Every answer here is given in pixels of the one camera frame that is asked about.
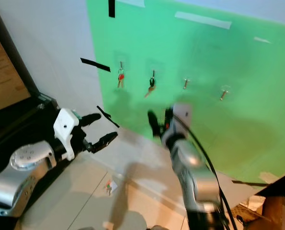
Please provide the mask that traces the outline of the printed cardboard box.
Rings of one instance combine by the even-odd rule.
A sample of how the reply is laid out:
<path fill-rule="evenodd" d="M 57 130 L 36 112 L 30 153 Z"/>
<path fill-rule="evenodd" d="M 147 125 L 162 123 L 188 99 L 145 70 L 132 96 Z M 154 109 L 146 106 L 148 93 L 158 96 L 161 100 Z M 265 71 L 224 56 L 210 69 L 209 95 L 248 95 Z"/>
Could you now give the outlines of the printed cardboard box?
<path fill-rule="evenodd" d="M 0 110 L 38 93 L 7 29 L 0 24 Z"/>

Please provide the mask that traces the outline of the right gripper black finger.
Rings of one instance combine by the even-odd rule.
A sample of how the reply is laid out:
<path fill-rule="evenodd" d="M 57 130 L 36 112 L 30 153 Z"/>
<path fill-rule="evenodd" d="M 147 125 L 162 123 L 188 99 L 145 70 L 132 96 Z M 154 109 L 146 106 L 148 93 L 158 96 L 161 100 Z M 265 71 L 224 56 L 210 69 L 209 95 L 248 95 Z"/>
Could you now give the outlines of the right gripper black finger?
<path fill-rule="evenodd" d="M 152 135 L 154 137 L 160 137 L 160 125 L 158 123 L 157 116 L 152 110 L 148 111 L 148 122 L 151 127 Z"/>
<path fill-rule="evenodd" d="M 160 137 L 163 133 L 162 125 L 159 124 L 159 120 L 155 112 L 151 112 L 151 131 L 154 137 Z"/>

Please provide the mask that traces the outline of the small printed paper scrap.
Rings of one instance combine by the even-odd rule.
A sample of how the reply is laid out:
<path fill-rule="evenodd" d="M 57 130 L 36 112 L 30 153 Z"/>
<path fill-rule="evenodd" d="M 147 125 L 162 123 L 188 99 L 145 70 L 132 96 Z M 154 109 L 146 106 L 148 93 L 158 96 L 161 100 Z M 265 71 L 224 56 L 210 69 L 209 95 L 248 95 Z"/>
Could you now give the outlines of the small printed paper scrap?
<path fill-rule="evenodd" d="M 118 184 L 112 179 L 109 179 L 103 187 L 107 196 L 112 196 L 118 189 Z"/>

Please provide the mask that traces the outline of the long white tape strip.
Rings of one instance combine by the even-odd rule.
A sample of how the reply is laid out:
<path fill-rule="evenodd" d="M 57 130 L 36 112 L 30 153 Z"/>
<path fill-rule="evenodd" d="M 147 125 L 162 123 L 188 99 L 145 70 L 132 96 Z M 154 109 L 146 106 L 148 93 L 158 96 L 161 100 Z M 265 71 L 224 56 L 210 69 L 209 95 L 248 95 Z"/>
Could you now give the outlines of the long white tape strip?
<path fill-rule="evenodd" d="M 198 15 L 198 14 L 188 13 L 188 12 L 183 12 L 183 11 L 177 11 L 174 17 L 188 20 L 191 22 L 212 25 L 217 28 L 223 28 L 223 29 L 230 29 L 232 25 L 231 21 L 223 21 L 223 20 L 219 20 L 216 18 L 206 17 L 203 15 Z"/>

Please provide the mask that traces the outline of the dark wooden furniture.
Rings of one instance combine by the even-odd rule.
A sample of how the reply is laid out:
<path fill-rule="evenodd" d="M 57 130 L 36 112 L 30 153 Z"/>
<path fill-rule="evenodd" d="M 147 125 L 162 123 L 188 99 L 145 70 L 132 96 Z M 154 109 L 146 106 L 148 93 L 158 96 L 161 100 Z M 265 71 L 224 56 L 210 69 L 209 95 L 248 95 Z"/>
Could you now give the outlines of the dark wooden furniture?
<path fill-rule="evenodd" d="M 285 176 L 231 211 L 244 230 L 285 230 Z"/>

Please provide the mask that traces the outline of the black cabinet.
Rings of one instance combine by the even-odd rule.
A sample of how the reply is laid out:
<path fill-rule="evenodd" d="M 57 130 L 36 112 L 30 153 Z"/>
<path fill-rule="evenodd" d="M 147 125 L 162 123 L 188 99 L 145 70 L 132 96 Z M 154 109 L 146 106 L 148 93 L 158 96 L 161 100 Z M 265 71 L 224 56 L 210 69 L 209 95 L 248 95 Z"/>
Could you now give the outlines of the black cabinet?
<path fill-rule="evenodd" d="M 53 131 L 58 112 L 57 101 L 45 94 L 33 95 L 0 110 L 0 172 L 17 148 L 42 140 L 57 146 L 54 156 L 59 160 L 65 150 Z"/>

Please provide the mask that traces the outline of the black tape strip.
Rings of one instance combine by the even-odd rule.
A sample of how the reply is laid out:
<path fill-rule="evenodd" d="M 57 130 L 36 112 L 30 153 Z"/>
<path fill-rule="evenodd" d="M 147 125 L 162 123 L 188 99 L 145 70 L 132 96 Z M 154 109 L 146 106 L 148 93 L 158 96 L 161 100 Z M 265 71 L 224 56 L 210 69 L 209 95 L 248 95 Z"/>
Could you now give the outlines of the black tape strip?
<path fill-rule="evenodd" d="M 111 123 L 113 123 L 117 128 L 120 127 L 120 125 L 118 125 L 116 122 L 114 122 L 114 121 L 112 120 L 112 116 L 111 116 L 110 114 L 108 114 L 108 113 L 106 113 L 105 111 L 103 111 L 103 109 L 102 109 L 101 107 L 99 107 L 99 106 L 96 106 L 96 107 L 97 107 L 98 110 L 101 112 L 101 114 L 103 114 L 103 116 L 104 116 L 105 118 L 107 118 L 107 120 L 109 120 Z"/>
<path fill-rule="evenodd" d="M 89 64 L 91 66 L 94 66 L 94 67 L 96 67 L 98 69 L 102 69 L 102 70 L 105 70 L 107 72 L 110 72 L 110 67 L 109 66 L 106 66 L 106 65 L 100 64 L 100 63 L 96 63 L 96 61 L 85 59 L 85 58 L 81 58 L 81 62 L 84 63 L 84 64 Z"/>
<path fill-rule="evenodd" d="M 115 4 L 116 0 L 108 0 L 108 8 L 109 8 L 109 17 L 115 17 Z"/>

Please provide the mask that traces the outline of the green backdrop sheet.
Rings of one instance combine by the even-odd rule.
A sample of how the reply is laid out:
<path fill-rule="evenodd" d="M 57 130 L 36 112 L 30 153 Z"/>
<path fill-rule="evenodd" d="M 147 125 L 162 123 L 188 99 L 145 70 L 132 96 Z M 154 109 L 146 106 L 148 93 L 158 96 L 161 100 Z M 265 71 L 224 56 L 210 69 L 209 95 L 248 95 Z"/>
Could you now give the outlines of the green backdrop sheet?
<path fill-rule="evenodd" d="M 194 6 L 175 0 L 115 4 L 87 0 L 103 107 L 114 121 L 150 137 L 147 112 L 159 117 L 174 103 L 192 106 L 191 129 L 216 170 L 240 181 L 285 175 L 285 24 Z M 230 29 L 175 18 L 188 12 L 223 21 Z M 271 44 L 253 40 L 269 40 Z M 130 55 L 118 88 L 114 51 Z M 148 92 L 149 60 L 164 64 Z M 183 78 L 191 81 L 182 89 Z M 221 86 L 232 90 L 219 100 Z"/>

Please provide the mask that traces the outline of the brass key with black cap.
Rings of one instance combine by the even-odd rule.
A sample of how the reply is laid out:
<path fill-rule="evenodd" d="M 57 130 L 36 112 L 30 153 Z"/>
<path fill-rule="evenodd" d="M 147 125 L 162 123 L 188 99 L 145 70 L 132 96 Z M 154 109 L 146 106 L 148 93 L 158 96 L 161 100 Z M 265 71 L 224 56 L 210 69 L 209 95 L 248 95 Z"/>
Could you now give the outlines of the brass key with black cap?
<path fill-rule="evenodd" d="M 149 88 L 147 94 L 145 94 L 145 98 L 148 97 L 156 88 L 156 80 L 155 77 L 151 77 L 149 79 Z"/>

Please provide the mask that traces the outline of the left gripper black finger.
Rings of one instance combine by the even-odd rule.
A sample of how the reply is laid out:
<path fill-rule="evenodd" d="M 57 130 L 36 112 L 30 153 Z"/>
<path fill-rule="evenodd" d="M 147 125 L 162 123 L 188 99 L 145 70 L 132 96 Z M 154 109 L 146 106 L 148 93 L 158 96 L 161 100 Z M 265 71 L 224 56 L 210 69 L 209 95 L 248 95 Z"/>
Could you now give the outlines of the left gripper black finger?
<path fill-rule="evenodd" d="M 98 140 L 97 143 L 91 145 L 91 152 L 97 153 L 107 147 L 110 142 L 112 142 L 118 136 L 118 132 L 110 132 L 109 134 L 105 134 L 102 138 Z"/>
<path fill-rule="evenodd" d="M 79 119 L 79 126 L 80 127 L 86 127 L 92 124 L 93 122 L 99 120 L 102 118 L 101 114 L 89 114 L 81 117 Z"/>

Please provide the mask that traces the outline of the key with red cap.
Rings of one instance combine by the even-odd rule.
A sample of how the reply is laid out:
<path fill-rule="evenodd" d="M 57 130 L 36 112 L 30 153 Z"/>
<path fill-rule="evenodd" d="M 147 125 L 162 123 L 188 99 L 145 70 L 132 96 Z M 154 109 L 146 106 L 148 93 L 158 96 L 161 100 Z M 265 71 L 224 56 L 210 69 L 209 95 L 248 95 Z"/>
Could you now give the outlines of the key with red cap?
<path fill-rule="evenodd" d="M 125 71 L 124 69 L 121 67 L 118 70 L 118 88 L 124 88 L 124 79 L 125 79 Z"/>

